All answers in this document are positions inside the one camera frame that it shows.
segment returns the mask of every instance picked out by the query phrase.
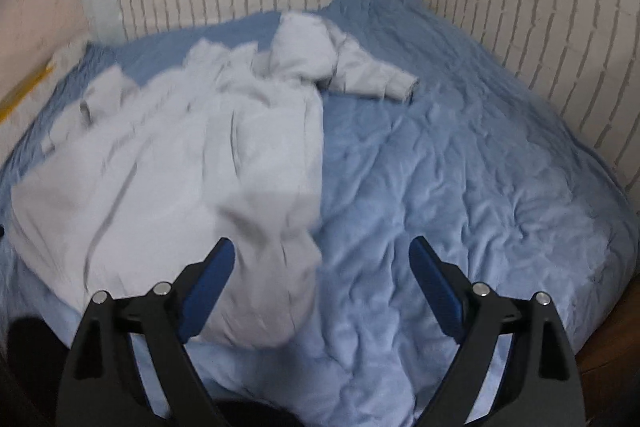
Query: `blue fabric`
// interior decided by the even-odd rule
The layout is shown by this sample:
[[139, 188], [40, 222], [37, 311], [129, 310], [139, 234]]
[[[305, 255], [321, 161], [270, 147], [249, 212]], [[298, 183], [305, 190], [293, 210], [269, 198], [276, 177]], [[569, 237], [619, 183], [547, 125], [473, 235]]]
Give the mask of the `blue fabric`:
[[[318, 305], [280, 349], [189, 343], [215, 396], [230, 390], [291, 409], [309, 426], [409, 425], [456, 350], [442, 334], [408, 262], [424, 235], [446, 263], [498, 293], [552, 295], [578, 349], [609, 312], [638, 256], [638, 223], [602, 161], [553, 111], [462, 31], [418, 0], [338, 0], [323, 16], [375, 57], [416, 74], [412, 103], [323, 95], [322, 251]], [[3, 222], [10, 187], [41, 161], [39, 141], [63, 106], [119, 62], [144, 84], [180, 63], [200, 37], [228, 45], [278, 25], [275, 13], [152, 36], [119, 49], [93, 47], [56, 89], [0, 172]], [[6, 241], [2, 324], [43, 315], [67, 343], [79, 317], [53, 297]], [[157, 411], [164, 400], [136, 344]], [[507, 344], [498, 344], [476, 415], [490, 404]]]

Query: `metal rivet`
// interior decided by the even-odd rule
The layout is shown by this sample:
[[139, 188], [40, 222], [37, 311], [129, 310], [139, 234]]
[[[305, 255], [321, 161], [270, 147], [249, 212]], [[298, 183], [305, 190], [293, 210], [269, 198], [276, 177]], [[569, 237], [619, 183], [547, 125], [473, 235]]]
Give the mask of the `metal rivet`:
[[491, 293], [491, 288], [489, 288], [489, 286], [487, 286], [483, 282], [475, 283], [472, 289], [476, 295], [479, 295], [481, 297], [486, 297], [487, 295], [489, 295], [489, 293]]
[[99, 292], [94, 293], [94, 296], [91, 297], [91, 300], [96, 304], [102, 304], [107, 300], [108, 296], [109, 294], [106, 291], [100, 290]]
[[171, 285], [168, 282], [159, 282], [154, 286], [154, 293], [162, 296], [167, 295], [171, 291]]
[[538, 292], [536, 293], [536, 301], [543, 306], [547, 306], [548, 304], [551, 304], [551, 297], [549, 297], [548, 293]]

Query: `blue bed sheet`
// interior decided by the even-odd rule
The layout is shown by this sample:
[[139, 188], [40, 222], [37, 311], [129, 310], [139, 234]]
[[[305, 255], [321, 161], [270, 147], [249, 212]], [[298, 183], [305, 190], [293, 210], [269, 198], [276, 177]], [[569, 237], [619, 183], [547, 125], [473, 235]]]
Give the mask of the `blue bed sheet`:
[[[638, 257], [638, 223], [623, 191], [546, 103], [481, 46], [419, 0], [337, 0], [321, 14], [375, 57], [416, 74], [410, 104], [324, 93], [318, 304], [280, 349], [190, 343], [215, 396], [287, 407], [309, 426], [410, 425], [443, 378], [456, 345], [440, 332], [408, 264], [425, 235], [448, 263], [502, 295], [549, 292], [577, 350], [610, 311]], [[270, 44], [277, 13], [89, 48], [0, 172], [10, 189], [42, 160], [53, 119], [118, 62], [141, 85], [179, 64], [201, 37]], [[79, 315], [55, 298], [12, 248], [0, 245], [0, 324], [44, 316], [66, 343]], [[473, 416], [486, 410], [507, 354], [498, 344]], [[151, 402], [165, 408], [141, 342]]]

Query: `wrinkled blue sheet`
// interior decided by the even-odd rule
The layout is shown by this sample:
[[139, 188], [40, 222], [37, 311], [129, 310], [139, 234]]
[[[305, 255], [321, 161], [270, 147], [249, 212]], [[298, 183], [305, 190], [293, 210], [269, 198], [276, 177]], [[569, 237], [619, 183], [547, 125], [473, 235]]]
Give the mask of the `wrinkled blue sheet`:
[[[211, 392], [287, 407], [310, 426], [407, 426], [433, 396], [456, 345], [441, 334], [408, 265], [425, 235], [448, 263], [502, 295], [549, 292], [577, 350], [633, 273], [638, 223], [599, 158], [472, 39], [418, 0], [338, 0], [322, 15], [375, 57], [416, 74], [410, 105], [323, 95], [322, 251], [317, 310], [287, 346], [188, 346]], [[119, 62], [140, 84], [181, 62], [202, 36], [271, 41], [275, 13], [91, 47], [0, 172], [10, 187], [42, 160], [40, 138], [64, 105]], [[38, 314], [70, 343], [79, 316], [0, 247], [2, 326]], [[506, 357], [498, 344], [474, 416], [490, 405]], [[136, 354], [152, 403], [164, 401]]]

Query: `yellow stripe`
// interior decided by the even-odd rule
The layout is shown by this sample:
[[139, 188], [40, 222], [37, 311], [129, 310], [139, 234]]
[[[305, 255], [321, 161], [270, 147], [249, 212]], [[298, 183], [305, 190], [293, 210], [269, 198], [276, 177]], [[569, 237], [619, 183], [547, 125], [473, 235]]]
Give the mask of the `yellow stripe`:
[[55, 69], [55, 64], [44, 66], [15, 86], [14, 89], [12, 89], [8, 95], [0, 101], [0, 123], [9, 118], [9, 115], [16, 107], [18, 107], [18, 105], [20, 105], [20, 102], [24, 97], [27, 96], [45, 78], [47, 78]]

